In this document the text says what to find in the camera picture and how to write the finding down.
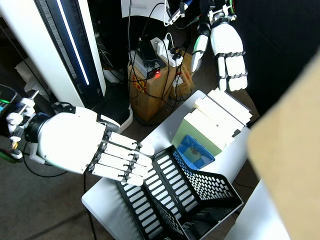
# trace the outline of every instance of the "white power strip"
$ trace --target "white power strip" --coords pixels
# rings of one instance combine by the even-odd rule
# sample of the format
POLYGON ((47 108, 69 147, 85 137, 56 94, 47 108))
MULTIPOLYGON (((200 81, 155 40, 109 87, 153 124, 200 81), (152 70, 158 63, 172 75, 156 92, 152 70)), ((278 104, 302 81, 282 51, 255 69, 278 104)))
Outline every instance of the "white power strip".
POLYGON ((173 59, 173 54, 168 50, 168 46, 169 46, 169 40, 168 39, 164 39, 163 42, 160 41, 157 44, 157 49, 156 49, 156 54, 159 57, 162 57, 167 63, 169 62, 170 66, 172 67, 178 67, 181 65, 183 57, 181 56, 180 58, 177 58, 176 60, 173 59))

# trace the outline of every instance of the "green light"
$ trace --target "green light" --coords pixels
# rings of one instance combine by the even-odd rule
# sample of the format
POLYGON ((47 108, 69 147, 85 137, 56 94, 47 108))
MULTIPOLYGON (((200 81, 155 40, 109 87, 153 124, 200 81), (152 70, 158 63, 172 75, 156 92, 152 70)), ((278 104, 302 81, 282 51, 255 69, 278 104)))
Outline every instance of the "green light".
POLYGON ((7 100, 3 100, 3 99, 0 99, 0 102, 3 102, 5 104, 10 104, 11 102, 7 101, 7 100))

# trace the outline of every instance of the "robotic hand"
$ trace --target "robotic hand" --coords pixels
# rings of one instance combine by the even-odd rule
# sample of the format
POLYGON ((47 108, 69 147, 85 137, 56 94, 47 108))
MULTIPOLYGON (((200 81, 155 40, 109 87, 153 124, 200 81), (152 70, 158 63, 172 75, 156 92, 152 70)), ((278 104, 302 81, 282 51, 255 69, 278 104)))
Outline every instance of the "robotic hand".
POLYGON ((247 71, 243 55, 244 47, 237 31, 229 24, 236 20, 236 15, 229 14, 232 6, 223 5, 222 9, 213 11, 216 6, 210 6, 205 22, 198 27, 198 37, 192 54, 192 71, 200 67, 201 58, 206 51, 208 40, 216 58, 219 88, 236 91, 248 86, 247 71))
POLYGON ((61 111, 50 117, 35 114, 34 97, 22 98, 15 111, 6 117, 12 141, 11 155, 22 158, 18 142, 22 136, 30 142, 30 159, 83 174, 141 186, 150 169, 151 145, 141 144, 117 134, 120 125, 83 107, 60 105, 61 111))

